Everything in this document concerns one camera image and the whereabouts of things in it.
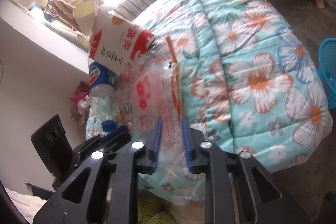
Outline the Pepsi plastic bottle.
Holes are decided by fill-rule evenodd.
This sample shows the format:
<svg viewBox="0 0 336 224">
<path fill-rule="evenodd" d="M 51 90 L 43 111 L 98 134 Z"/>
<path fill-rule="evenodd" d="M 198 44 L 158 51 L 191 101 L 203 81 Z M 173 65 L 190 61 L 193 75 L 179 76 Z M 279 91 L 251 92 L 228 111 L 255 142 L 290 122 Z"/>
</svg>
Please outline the Pepsi plastic bottle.
<svg viewBox="0 0 336 224">
<path fill-rule="evenodd" d="M 92 113 L 104 132 L 112 132 L 119 124 L 120 113 L 115 97 L 115 74 L 89 58 L 89 100 Z"/>
</svg>

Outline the red white tissue box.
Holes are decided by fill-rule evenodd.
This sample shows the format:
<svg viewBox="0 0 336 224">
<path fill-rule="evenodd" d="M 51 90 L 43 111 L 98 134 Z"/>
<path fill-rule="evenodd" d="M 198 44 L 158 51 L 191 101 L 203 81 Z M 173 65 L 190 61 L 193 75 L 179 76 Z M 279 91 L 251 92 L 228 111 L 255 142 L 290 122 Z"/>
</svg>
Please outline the red white tissue box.
<svg viewBox="0 0 336 224">
<path fill-rule="evenodd" d="M 128 64 L 147 53 L 154 40 L 149 30 L 118 16 L 110 7 L 101 6 L 89 58 L 120 75 Z"/>
</svg>

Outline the white paper cup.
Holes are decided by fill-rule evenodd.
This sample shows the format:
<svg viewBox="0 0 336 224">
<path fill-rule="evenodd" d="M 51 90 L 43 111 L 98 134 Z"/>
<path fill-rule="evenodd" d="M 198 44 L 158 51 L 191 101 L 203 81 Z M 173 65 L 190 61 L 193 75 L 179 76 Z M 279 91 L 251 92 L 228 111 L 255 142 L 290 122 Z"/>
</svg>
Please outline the white paper cup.
<svg viewBox="0 0 336 224">
<path fill-rule="evenodd" d="M 73 16 L 80 31 L 86 36 L 93 34 L 98 8 L 98 1 L 89 0 L 77 5 L 73 11 Z"/>
</svg>

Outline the pink puffer jacket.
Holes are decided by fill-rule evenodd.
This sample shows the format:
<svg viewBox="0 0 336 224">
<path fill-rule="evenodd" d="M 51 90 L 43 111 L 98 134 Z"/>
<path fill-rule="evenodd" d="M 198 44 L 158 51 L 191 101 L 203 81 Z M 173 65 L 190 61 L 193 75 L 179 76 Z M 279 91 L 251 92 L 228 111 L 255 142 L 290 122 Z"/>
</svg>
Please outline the pink puffer jacket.
<svg viewBox="0 0 336 224">
<path fill-rule="evenodd" d="M 83 2 L 84 0 L 52 0 L 51 5 L 67 23 L 74 29 L 79 30 L 79 26 L 74 17 L 74 10 L 76 6 Z"/>
</svg>

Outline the blue mesh trash basket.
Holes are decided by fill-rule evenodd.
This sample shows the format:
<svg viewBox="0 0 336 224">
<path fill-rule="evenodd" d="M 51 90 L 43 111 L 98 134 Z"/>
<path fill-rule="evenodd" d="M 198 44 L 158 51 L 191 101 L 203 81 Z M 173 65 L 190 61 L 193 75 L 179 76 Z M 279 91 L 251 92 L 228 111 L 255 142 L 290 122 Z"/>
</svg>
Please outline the blue mesh trash basket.
<svg viewBox="0 0 336 224">
<path fill-rule="evenodd" d="M 336 40 L 325 39 L 318 49 L 318 75 L 327 96 L 329 109 L 335 109 Z"/>
</svg>

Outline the floral teal quilt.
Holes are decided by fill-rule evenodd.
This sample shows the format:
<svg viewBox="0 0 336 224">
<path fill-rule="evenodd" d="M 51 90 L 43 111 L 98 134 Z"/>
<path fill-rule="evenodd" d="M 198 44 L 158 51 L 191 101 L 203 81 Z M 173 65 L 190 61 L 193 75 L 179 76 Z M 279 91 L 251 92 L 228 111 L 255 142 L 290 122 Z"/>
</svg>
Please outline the floral teal quilt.
<svg viewBox="0 0 336 224">
<path fill-rule="evenodd" d="M 132 22 L 154 34 L 150 46 L 171 38 L 182 116 L 223 151 L 248 151 L 276 172 L 305 163 L 331 132 L 314 62 L 266 0 L 157 0 Z M 138 181 L 178 206 L 205 200 L 205 176 L 185 156 Z"/>
</svg>

